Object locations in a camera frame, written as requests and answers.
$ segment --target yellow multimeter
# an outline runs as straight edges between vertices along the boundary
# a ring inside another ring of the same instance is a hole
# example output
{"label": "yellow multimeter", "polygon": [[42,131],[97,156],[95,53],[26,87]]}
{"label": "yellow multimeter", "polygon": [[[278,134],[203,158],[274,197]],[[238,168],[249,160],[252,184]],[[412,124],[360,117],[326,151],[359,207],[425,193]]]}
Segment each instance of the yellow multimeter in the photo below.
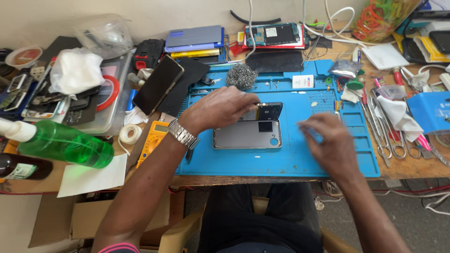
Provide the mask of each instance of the yellow multimeter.
{"label": "yellow multimeter", "polygon": [[150,131],[148,132],[147,139],[145,140],[144,148],[142,149],[141,155],[139,157],[138,165],[139,167],[142,162],[155,150],[155,148],[161,143],[164,136],[166,136],[169,130],[169,123],[153,121]]}

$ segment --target metal watch band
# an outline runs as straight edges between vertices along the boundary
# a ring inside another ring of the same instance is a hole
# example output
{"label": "metal watch band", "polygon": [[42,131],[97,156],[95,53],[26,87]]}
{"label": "metal watch band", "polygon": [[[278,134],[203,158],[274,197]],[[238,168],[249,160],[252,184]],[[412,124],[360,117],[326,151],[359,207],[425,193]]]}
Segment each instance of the metal watch band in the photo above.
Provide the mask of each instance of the metal watch band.
{"label": "metal watch band", "polygon": [[178,119],[172,120],[169,124],[169,131],[175,139],[181,142],[183,145],[188,146],[189,149],[194,147],[200,142],[200,139],[190,134],[184,127],[178,123]]}

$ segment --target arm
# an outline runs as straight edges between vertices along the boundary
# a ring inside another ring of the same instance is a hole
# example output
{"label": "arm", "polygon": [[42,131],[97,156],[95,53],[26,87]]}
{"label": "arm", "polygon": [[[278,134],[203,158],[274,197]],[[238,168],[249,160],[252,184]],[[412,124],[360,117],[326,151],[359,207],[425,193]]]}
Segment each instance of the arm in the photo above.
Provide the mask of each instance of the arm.
{"label": "arm", "polygon": [[[223,87],[206,95],[182,113],[178,122],[192,135],[235,123],[257,109],[258,97]],[[163,191],[187,147],[167,134],[117,194],[95,235],[92,252],[120,242],[139,246],[139,239],[158,207]]]}
{"label": "arm", "polygon": [[[317,162],[339,185],[355,219],[365,253],[410,253],[397,229],[380,206],[358,169],[353,137],[334,114],[312,115],[300,122],[310,151]],[[323,135],[317,143],[308,132]]]}

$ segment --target chair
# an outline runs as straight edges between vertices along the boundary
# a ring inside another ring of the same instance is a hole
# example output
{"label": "chair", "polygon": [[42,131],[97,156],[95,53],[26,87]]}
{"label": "chair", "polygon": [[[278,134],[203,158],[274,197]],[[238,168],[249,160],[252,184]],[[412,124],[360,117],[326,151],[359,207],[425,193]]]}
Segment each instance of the chair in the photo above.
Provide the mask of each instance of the chair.
{"label": "chair", "polygon": [[[263,197],[252,197],[252,199],[255,213],[264,215],[269,199]],[[200,210],[175,224],[162,235],[158,252],[181,253],[189,238],[202,227],[202,216],[203,210]],[[329,253],[358,253],[356,249],[338,238],[328,229],[321,227],[320,232],[322,233],[324,249]]]}

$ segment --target roll of tape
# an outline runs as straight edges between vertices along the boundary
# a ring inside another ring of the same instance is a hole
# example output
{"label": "roll of tape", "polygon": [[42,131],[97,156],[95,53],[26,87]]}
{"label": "roll of tape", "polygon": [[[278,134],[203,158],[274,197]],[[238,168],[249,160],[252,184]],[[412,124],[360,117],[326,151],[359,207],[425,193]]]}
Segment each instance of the roll of tape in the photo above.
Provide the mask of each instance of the roll of tape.
{"label": "roll of tape", "polygon": [[[133,136],[128,137],[128,134],[133,131]],[[135,124],[126,124],[119,132],[119,140],[126,144],[136,144],[139,136],[142,134],[142,129]]]}

